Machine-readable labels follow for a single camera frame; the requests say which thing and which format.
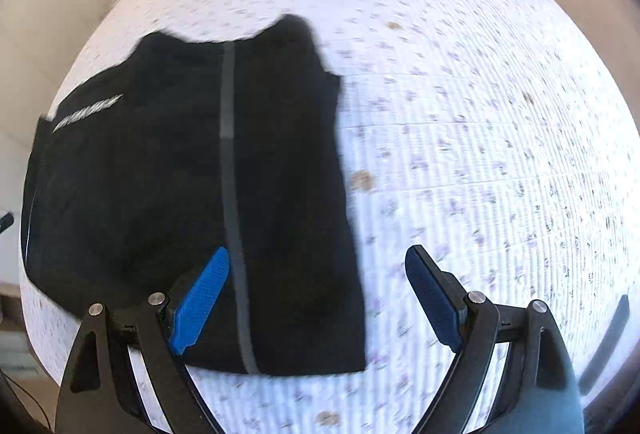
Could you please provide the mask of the white patterned bed mattress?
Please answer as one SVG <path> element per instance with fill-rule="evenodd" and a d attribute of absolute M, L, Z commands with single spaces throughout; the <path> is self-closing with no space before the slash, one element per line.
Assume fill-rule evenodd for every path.
<path fill-rule="evenodd" d="M 618 302 L 639 304 L 639 136 L 611 73 L 553 0 L 120 0 L 65 96 L 165 29 L 192 41 L 306 18 L 338 106 L 366 296 L 354 376 L 194 380 L 231 433 L 407 433 L 452 355 L 405 276 L 420 243 L 499 304 L 546 302 L 583 372 Z"/>

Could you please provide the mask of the black jacket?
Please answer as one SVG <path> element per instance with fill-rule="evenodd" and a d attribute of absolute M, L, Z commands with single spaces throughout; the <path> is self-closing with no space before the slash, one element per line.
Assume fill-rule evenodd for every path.
<path fill-rule="evenodd" d="M 341 79 L 307 21 L 251 38 L 145 35 L 37 125 L 21 248 L 66 312 L 172 312 L 214 253 L 229 277 L 188 365 L 268 376 L 360 372 L 366 314 L 335 139 Z"/>

